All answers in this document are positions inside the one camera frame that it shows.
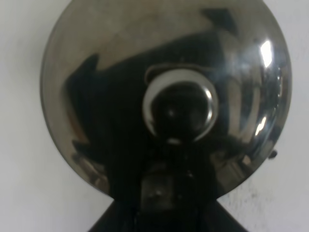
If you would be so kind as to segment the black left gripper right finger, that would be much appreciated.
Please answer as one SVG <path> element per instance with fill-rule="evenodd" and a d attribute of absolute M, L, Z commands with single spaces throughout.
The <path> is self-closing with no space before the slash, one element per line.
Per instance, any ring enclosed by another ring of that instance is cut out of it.
<path fill-rule="evenodd" d="M 191 178 L 195 206 L 190 219 L 192 232 L 246 232 L 217 201 L 224 194 L 221 184 L 213 179 Z"/>

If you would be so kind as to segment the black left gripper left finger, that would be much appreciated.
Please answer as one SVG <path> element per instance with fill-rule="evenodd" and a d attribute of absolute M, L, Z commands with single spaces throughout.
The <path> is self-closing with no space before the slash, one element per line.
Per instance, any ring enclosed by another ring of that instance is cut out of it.
<path fill-rule="evenodd" d="M 136 206 L 114 200 L 89 232 L 139 232 Z"/>

